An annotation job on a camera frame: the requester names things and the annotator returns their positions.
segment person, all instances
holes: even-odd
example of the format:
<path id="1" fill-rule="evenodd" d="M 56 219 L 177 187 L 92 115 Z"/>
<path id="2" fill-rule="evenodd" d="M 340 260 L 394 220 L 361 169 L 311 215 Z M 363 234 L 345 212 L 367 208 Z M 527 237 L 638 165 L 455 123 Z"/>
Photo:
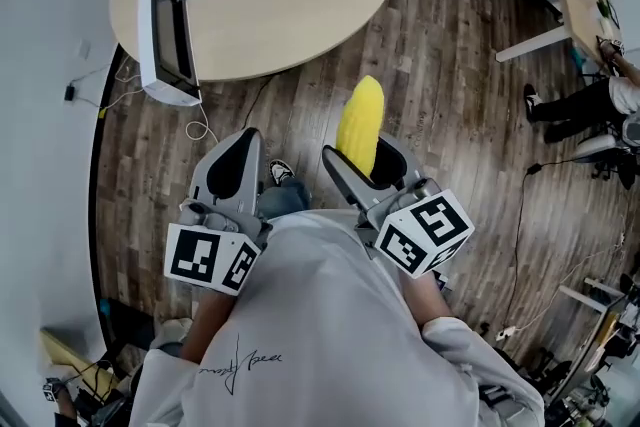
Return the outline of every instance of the person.
<path id="1" fill-rule="evenodd" d="M 453 316 L 433 273 L 372 259 L 356 211 L 293 212 L 309 193 L 286 163 L 271 174 L 267 248 L 237 300 L 204 294 L 180 357 L 149 351 L 132 427 L 544 425 L 539 393 Z"/>
<path id="2" fill-rule="evenodd" d="M 605 121 L 620 129 L 625 118 L 640 108 L 640 71 L 629 63 L 615 47 L 604 41 L 602 54 L 613 61 L 625 77 L 610 77 L 554 102 L 543 102 L 531 84 L 524 88 L 527 119 L 561 121 L 551 125 L 544 134 L 546 143 L 560 142 L 587 128 Z"/>
<path id="3" fill-rule="evenodd" d="M 57 383 L 54 386 L 53 394 L 58 404 L 58 412 L 55 413 L 55 427 L 77 427 L 78 413 L 67 387 L 62 383 Z"/>

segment power cord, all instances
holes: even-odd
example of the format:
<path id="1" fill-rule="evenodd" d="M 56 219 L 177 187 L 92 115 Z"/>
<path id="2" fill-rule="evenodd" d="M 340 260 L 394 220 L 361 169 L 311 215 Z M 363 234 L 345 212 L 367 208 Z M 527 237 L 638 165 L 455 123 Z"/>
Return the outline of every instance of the power cord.
<path id="1" fill-rule="evenodd" d="M 187 137 L 192 141 L 201 141 L 207 136 L 207 134 L 211 134 L 214 140 L 216 141 L 216 144 L 219 144 L 220 141 L 218 140 L 218 137 L 216 136 L 216 134 L 213 133 L 213 130 L 209 128 L 209 118 L 207 117 L 207 113 L 204 112 L 204 107 L 202 107 L 202 101 L 200 102 L 199 105 L 200 105 L 200 110 L 202 111 L 202 115 L 204 116 L 204 123 L 201 123 L 200 121 L 190 121 L 189 123 L 187 123 L 187 126 L 184 127 L 184 133 L 187 134 Z M 202 133 L 202 135 L 198 137 L 193 137 L 191 134 L 189 134 L 189 127 L 191 125 L 197 125 L 204 128 L 204 132 Z"/>
<path id="2" fill-rule="evenodd" d="M 242 124 L 242 130 L 244 130 L 245 128 L 247 128 L 247 123 L 249 122 L 249 116 L 251 116 L 251 113 L 253 112 L 254 107 L 256 106 L 256 103 L 258 103 L 258 99 L 260 98 L 260 95 L 262 94 L 262 91 L 269 85 L 271 84 L 271 81 L 276 78 L 279 75 L 279 73 L 274 73 L 273 75 L 271 75 L 271 77 L 269 77 L 267 80 L 264 81 L 264 84 L 262 84 L 262 86 L 260 86 L 260 89 L 258 90 L 258 94 L 256 95 L 256 97 L 253 99 L 253 103 L 251 104 L 251 107 L 249 107 L 249 111 L 247 112 L 246 117 L 244 118 L 244 123 Z"/>
<path id="3" fill-rule="evenodd" d="M 109 378 L 109 384 L 107 385 L 107 391 L 104 392 L 102 397 L 100 397 L 100 402 L 104 404 L 104 399 L 107 398 L 109 392 L 111 391 L 111 385 L 113 384 L 113 376 L 115 375 L 115 370 L 111 370 L 111 377 Z"/>
<path id="4" fill-rule="evenodd" d="M 69 378 L 68 378 L 68 379 L 66 379 L 65 381 L 61 381 L 61 382 L 59 383 L 59 388 L 58 388 L 58 390 L 57 390 L 56 392 L 54 392 L 54 397 L 55 397 L 55 396 L 57 396 L 58 392 L 60 391 L 60 389 L 61 389 L 63 386 L 64 386 L 64 387 L 66 387 L 67 383 L 69 383 L 69 382 L 73 381 L 74 379 L 77 379 L 78 377 L 82 377 L 82 375 L 83 375 L 87 370 L 91 370 L 94 366 L 97 366 L 97 368 L 96 368 L 96 373 L 95 373 L 95 376 L 94 376 L 94 383 L 95 383 L 95 387 L 94 387 L 94 388 L 91 388 L 91 386 L 89 386 L 89 383 L 86 383 L 86 384 L 87 384 L 87 386 L 89 387 L 89 390 L 91 390 L 91 391 L 93 392 L 92 397 L 95 397 L 95 396 L 98 394 L 98 373 L 100 372 L 100 368 L 102 368 L 102 367 L 100 367 L 100 363 L 107 363 L 107 367 L 106 367 L 106 368 L 109 368 L 109 367 L 111 367 L 111 366 L 112 366 L 112 365 L 111 365 L 111 362 L 110 362 L 109 360 L 106 360 L 106 359 L 100 359 L 100 360 L 96 361 L 95 363 L 91 363 L 91 365 L 89 365 L 89 366 L 85 367 L 85 368 L 84 368 L 84 369 L 82 369 L 82 370 L 78 370 L 78 369 L 74 366 L 73 368 L 74 368 L 74 370 L 77 372 L 77 374 L 76 374 L 76 375 L 74 375 L 74 376 L 72 376 L 72 377 L 69 377 Z M 107 387 L 107 393 L 108 393 L 108 391 L 109 391 L 109 388 L 111 388 L 111 384 L 113 383 L 113 375 L 114 375 L 114 374 L 111 374 L 111 379 L 109 380 L 109 386 Z"/>
<path id="5" fill-rule="evenodd" d="M 524 174 L 524 176 L 522 177 L 522 186 L 520 188 L 520 212 L 518 213 L 518 227 L 516 228 L 516 244 L 513 248 L 513 258 L 511 260 L 512 263 L 515 262 L 515 266 L 516 266 L 516 274 L 515 277 L 513 279 L 513 287 L 511 289 L 511 297 L 509 298 L 509 304 L 507 305 L 507 311 L 504 315 L 504 320 L 502 321 L 502 329 L 503 331 L 501 333 L 504 333 L 506 328 L 507 328 L 507 320 L 509 319 L 509 314 L 511 312 L 511 306 L 513 305 L 513 300 L 515 299 L 516 296 L 516 292 L 518 289 L 518 270 L 520 268 L 520 262 L 518 260 L 518 245 L 520 242 L 520 226 L 522 225 L 522 211 L 524 209 L 524 186 L 525 183 L 527 181 L 527 177 L 528 176 L 532 176 L 535 175 L 536 173 L 539 173 L 540 171 L 542 171 L 542 168 L 546 167 L 546 166 L 557 166 L 560 164 L 565 164 L 567 162 L 573 162 L 575 159 L 568 159 L 568 160 L 561 160 L 558 162 L 546 162 L 544 164 L 534 164 L 531 167 L 529 167 L 527 169 L 527 172 Z"/>
<path id="6" fill-rule="evenodd" d="M 134 79 L 137 79 L 140 77 L 140 74 L 138 75 L 133 75 L 132 77 L 129 77 L 127 79 L 120 79 L 118 78 L 118 74 L 122 71 L 122 68 L 124 67 L 124 65 L 126 64 L 126 62 L 128 61 L 129 57 L 126 57 L 125 59 L 123 59 L 123 61 L 120 63 L 120 66 L 118 67 L 118 71 L 116 71 L 115 76 L 114 76 L 114 80 L 117 80 L 118 82 L 122 82 L 123 84 L 128 84 L 129 82 L 131 82 Z M 84 80 L 85 78 L 89 77 L 90 75 L 93 75 L 95 73 L 98 73 L 106 68 L 108 68 L 110 65 L 106 65 L 103 66 L 102 68 L 99 68 L 97 70 L 94 70 L 90 73 L 87 73 L 86 75 L 83 75 L 82 77 L 78 77 L 76 79 L 73 79 L 69 85 L 70 86 L 74 86 L 77 82 L 80 82 L 82 80 Z M 99 112 L 99 117 L 103 117 L 104 113 L 107 111 L 107 109 L 110 109 L 111 107 L 113 107 L 114 105 L 116 105 L 120 100 L 122 100 L 125 96 L 129 96 L 129 95 L 135 95 L 136 93 L 140 93 L 141 91 L 143 91 L 143 88 L 140 89 L 136 89 L 135 91 L 129 91 L 127 93 L 124 93 L 122 95 L 120 95 L 118 97 L 118 99 L 115 102 L 110 103 L 109 105 L 107 105 L 106 107 L 101 107 L 100 105 L 98 105 L 95 102 L 92 102 L 91 100 L 89 100 L 88 98 L 84 98 L 82 96 L 76 96 L 75 98 L 73 98 L 74 100 L 80 100 L 81 102 L 85 102 L 88 103 L 90 105 L 93 105 L 94 107 L 96 107 L 97 109 L 100 109 Z"/>
<path id="7" fill-rule="evenodd" d="M 585 258 L 580 260 L 580 262 L 577 265 L 575 265 L 573 267 L 573 269 L 571 269 L 571 271 L 564 278 L 562 278 L 562 280 L 560 280 L 560 282 L 558 283 L 558 288 L 556 288 L 556 291 L 554 292 L 553 296 L 551 297 L 551 299 L 549 300 L 549 303 L 547 304 L 547 306 L 545 308 L 543 308 L 538 314 L 536 314 L 536 316 L 533 319 L 531 319 L 524 326 L 522 326 L 522 327 L 519 327 L 519 326 L 507 327 L 507 320 L 509 319 L 509 313 L 511 311 L 511 306 L 513 304 L 513 299 L 514 299 L 514 297 L 516 295 L 516 290 L 517 290 L 517 286 L 518 286 L 518 268 L 519 268 L 518 242 L 520 241 L 520 226 L 521 226 L 521 223 L 522 223 L 522 210 L 523 210 L 523 206 L 524 206 L 524 185 L 525 185 L 525 181 L 526 181 L 528 176 L 535 175 L 536 173 L 540 172 L 542 170 L 542 168 L 544 168 L 546 166 L 556 166 L 556 165 L 559 165 L 559 164 L 565 164 L 567 162 L 573 162 L 574 160 L 575 159 L 568 159 L 568 160 L 561 160 L 559 162 L 547 162 L 545 164 L 534 164 L 529 169 L 527 169 L 527 172 L 525 173 L 524 177 L 522 178 L 520 213 L 518 215 L 518 228 L 517 228 L 517 233 L 516 233 L 516 245 L 515 245 L 514 251 L 513 251 L 513 257 L 514 257 L 513 259 L 515 260 L 515 263 L 516 263 L 516 275 L 515 275 L 514 282 L 513 282 L 513 288 L 511 290 L 511 298 L 509 299 L 509 304 L 507 306 L 507 311 L 506 311 L 506 314 L 504 316 L 504 321 L 502 323 L 503 329 L 502 329 L 502 331 L 500 331 L 498 333 L 498 335 L 496 337 L 496 340 L 498 340 L 498 341 L 503 340 L 505 338 L 508 338 L 510 336 L 513 336 L 515 333 L 518 333 L 520 331 L 524 331 L 525 329 L 528 329 L 533 324 L 535 324 L 551 308 L 551 305 L 553 304 L 554 299 L 558 295 L 560 285 L 565 283 L 571 276 L 573 276 L 573 273 L 576 270 L 578 270 L 579 267 L 581 267 L 588 260 L 591 260 L 592 258 L 594 258 L 594 257 L 596 257 L 598 255 L 601 255 L 601 254 L 604 254 L 604 253 L 608 253 L 609 251 L 611 251 L 612 254 L 613 254 L 615 251 L 619 250 L 622 247 L 622 244 L 624 243 L 624 233 L 623 233 L 621 235 L 620 242 L 618 242 L 617 244 L 614 244 L 613 246 L 610 246 L 610 247 L 608 247 L 606 249 L 603 249 L 602 251 L 598 251 L 596 253 L 590 254 L 589 256 L 586 256 Z"/>
<path id="8" fill-rule="evenodd" d="M 260 89 L 258 90 L 258 94 L 253 99 L 253 102 L 251 103 L 251 107 L 249 107 L 249 110 L 247 111 L 247 115 L 244 118 L 244 123 L 242 124 L 242 129 L 241 130 L 244 130 L 245 128 L 247 128 L 247 123 L 249 122 L 249 116 L 251 116 L 251 113 L 253 112 L 253 109 L 255 108 L 256 104 L 258 103 L 258 100 L 260 99 L 260 95 L 262 94 L 262 91 L 264 91 L 264 89 L 271 83 L 271 81 L 277 75 L 279 75 L 279 74 L 275 73 L 275 74 L 271 75 L 267 80 L 264 81 L 262 86 L 260 86 Z M 200 104 L 200 110 L 202 111 L 202 115 L 204 116 L 204 123 L 201 123 L 200 121 L 190 121 L 189 123 L 187 123 L 187 126 L 185 127 L 185 130 L 184 130 L 185 133 L 187 134 L 187 137 L 189 139 L 191 139 L 192 141 L 200 141 L 200 140 L 204 139 L 207 134 L 211 134 L 213 136 L 213 138 L 215 139 L 216 144 L 218 144 L 220 141 L 218 140 L 218 137 L 216 136 L 216 134 L 213 133 L 213 130 L 211 130 L 211 128 L 209 128 L 209 118 L 207 117 L 207 113 L 204 112 L 204 108 L 202 107 L 202 103 Z M 204 128 L 204 132 L 202 133 L 202 135 L 200 135 L 198 137 L 193 137 L 189 133 L 189 127 L 191 125 L 197 125 L 197 126 L 200 126 L 200 127 Z"/>

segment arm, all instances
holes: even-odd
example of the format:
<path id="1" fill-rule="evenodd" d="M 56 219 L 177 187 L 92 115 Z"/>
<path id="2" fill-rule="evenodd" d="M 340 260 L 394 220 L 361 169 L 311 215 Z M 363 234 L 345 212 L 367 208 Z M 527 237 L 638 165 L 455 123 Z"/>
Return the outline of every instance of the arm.
<path id="1" fill-rule="evenodd" d="M 634 86 L 640 87 L 640 71 L 633 64 L 622 57 L 609 41 L 603 41 L 600 48 L 605 59 L 613 61 Z"/>
<path id="2" fill-rule="evenodd" d="M 152 349 L 142 367 L 142 375 L 131 411 L 131 427 L 149 423 L 178 425 L 183 417 L 182 395 L 193 386 L 198 365 L 215 334 L 229 318 L 236 298 L 207 292 L 182 346 L 180 358 Z"/>
<path id="3" fill-rule="evenodd" d="M 544 425 L 544 403 L 540 394 L 526 383 L 477 333 L 459 319 L 453 318 L 444 302 L 433 273 L 416 280 L 401 278 L 405 301 L 422 329 L 425 343 L 458 371 L 469 388 L 501 387 L 505 390 L 499 402 L 479 402 L 479 425 L 509 427 L 541 427 Z"/>
<path id="4" fill-rule="evenodd" d="M 69 390 L 64 384 L 59 384 L 59 388 L 55 392 L 56 402 L 58 403 L 58 413 L 56 413 L 56 427 L 77 427 L 78 413 L 69 395 Z"/>
<path id="5" fill-rule="evenodd" d="M 200 364 L 211 340 L 229 318 L 236 298 L 220 292 L 207 292 L 200 301 L 180 357 Z"/>
<path id="6" fill-rule="evenodd" d="M 633 64 L 618 53 L 613 56 L 613 62 L 618 65 L 620 71 L 633 83 L 634 86 L 640 87 L 640 71 L 638 71 Z"/>

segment sneaker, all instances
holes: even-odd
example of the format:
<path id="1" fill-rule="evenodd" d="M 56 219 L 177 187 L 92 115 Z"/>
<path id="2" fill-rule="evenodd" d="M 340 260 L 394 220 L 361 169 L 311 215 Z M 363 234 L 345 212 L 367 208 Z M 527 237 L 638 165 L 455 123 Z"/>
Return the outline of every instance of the sneaker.
<path id="1" fill-rule="evenodd" d="M 285 178 L 293 178 L 295 176 L 291 166 L 280 159 L 274 159 L 269 162 L 269 171 L 271 172 L 271 178 L 273 178 L 274 183 L 278 187 L 280 187 Z"/>
<path id="2" fill-rule="evenodd" d="M 524 106 L 527 110 L 527 120 L 529 123 L 534 123 L 536 121 L 536 118 L 533 115 L 533 108 L 540 103 L 542 103 L 542 98 L 538 96 L 538 93 L 536 93 L 533 86 L 531 84 L 524 86 Z"/>

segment black shoe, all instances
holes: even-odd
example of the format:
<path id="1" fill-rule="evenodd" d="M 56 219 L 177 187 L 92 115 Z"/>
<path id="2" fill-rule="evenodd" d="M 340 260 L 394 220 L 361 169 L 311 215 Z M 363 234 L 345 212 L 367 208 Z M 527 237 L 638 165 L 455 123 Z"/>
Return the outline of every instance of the black shoe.
<path id="1" fill-rule="evenodd" d="M 560 125 L 551 125 L 544 133 L 544 142 L 547 144 L 559 143 L 566 137 L 560 129 Z"/>
<path id="2" fill-rule="evenodd" d="M 531 84 L 524 86 L 524 108 L 527 112 L 527 120 L 529 123 L 535 123 L 537 120 L 533 115 L 533 108 L 542 103 L 542 99 L 536 93 Z"/>
<path id="3" fill-rule="evenodd" d="M 291 169 L 291 166 L 284 160 L 273 159 L 269 162 L 269 171 L 271 172 L 271 178 L 273 182 L 280 187 L 285 178 L 294 177 L 295 174 Z"/>

